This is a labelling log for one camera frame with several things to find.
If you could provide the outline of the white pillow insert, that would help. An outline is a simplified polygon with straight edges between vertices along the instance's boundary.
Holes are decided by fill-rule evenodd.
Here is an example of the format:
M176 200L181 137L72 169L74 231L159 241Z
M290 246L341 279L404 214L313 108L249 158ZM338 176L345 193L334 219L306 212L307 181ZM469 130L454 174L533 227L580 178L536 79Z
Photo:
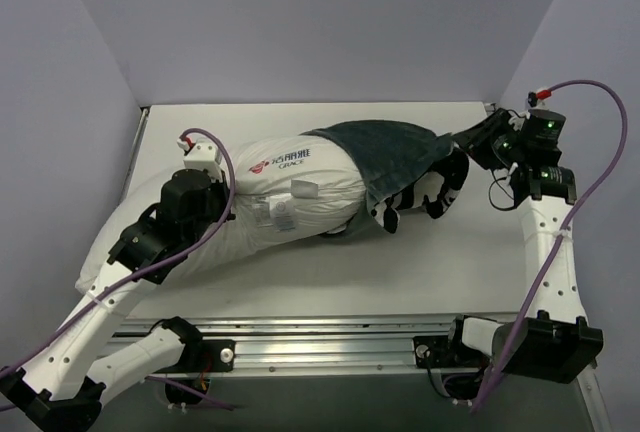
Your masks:
M169 284L186 283L268 248L342 231L364 203L356 165L327 139L263 139L233 147L229 155L235 217L172 270Z

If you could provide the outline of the zebra and grey pillowcase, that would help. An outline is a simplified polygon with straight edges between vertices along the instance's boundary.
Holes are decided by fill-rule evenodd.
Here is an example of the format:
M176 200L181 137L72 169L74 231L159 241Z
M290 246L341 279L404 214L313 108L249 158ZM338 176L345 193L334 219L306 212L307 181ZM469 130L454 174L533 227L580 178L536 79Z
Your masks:
M360 120L305 133L326 139L351 158L365 187L364 202L343 225L325 237L349 237L378 225L394 234L401 213L425 212L441 218L459 196L469 158L451 134L401 121Z

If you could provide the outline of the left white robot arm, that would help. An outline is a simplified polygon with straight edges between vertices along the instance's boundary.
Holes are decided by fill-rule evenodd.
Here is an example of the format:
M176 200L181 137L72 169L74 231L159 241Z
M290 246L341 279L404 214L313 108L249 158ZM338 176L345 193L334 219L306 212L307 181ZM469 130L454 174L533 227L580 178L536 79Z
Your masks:
M221 228L234 194L232 175L175 172L159 201L121 232L89 291L53 336L2 369L2 394L42 431L87 431L108 402L148 375L194 369L203 336L180 317L159 321L110 356L98 355L132 310Z

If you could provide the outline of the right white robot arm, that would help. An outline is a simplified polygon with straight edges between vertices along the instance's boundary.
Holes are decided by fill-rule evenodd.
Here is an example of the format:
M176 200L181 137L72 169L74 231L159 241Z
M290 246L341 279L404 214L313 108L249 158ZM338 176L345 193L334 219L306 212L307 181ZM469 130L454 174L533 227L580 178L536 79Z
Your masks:
M564 116L550 110L497 109L454 136L482 169L507 173L511 208L523 233L528 289L512 322L456 319L443 342L455 364L481 353L497 372L566 384L603 348L603 333L589 325L577 287L570 215L578 194L573 171L559 163L564 125Z

